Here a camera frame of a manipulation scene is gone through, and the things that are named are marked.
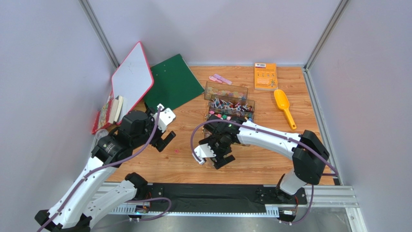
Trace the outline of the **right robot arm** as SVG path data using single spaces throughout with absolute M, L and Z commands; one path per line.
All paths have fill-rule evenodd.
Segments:
M 254 145 L 281 154 L 293 163 L 293 168 L 282 176 L 277 184 L 277 192 L 284 196 L 293 196 L 303 186 L 318 185 L 329 159 L 319 138 L 309 130 L 302 134 L 281 132 L 257 125 L 243 117 L 230 120 L 211 115 L 201 124 L 210 132 L 207 138 L 192 146 L 194 159 L 203 165 L 207 160 L 215 169 L 235 160 L 231 146 Z

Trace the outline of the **yellow plastic scoop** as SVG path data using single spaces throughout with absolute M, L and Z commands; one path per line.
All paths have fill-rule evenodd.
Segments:
M 290 103 L 289 100 L 285 94 L 285 92 L 281 89 L 276 89 L 274 91 L 274 98 L 276 101 L 277 107 L 284 112 L 285 118 L 289 124 L 289 127 L 292 130 L 297 129 L 297 125 L 292 117 L 292 114 L 290 113 Z

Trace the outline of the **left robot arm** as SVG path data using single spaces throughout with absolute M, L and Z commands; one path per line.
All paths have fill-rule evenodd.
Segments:
M 175 138 L 170 132 L 162 138 L 176 115 L 161 104 L 157 109 L 130 111 L 121 124 L 101 137 L 91 152 L 83 171 L 65 195 L 50 209 L 40 210 L 35 220 L 39 231 L 89 232 L 114 208 L 130 200 L 147 200 L 147 181 L 137 173 L 126 175 L 113 190 L 97 199 L 93 196 L 122 163 L 137 156 L 148 145 L 159 152 Z

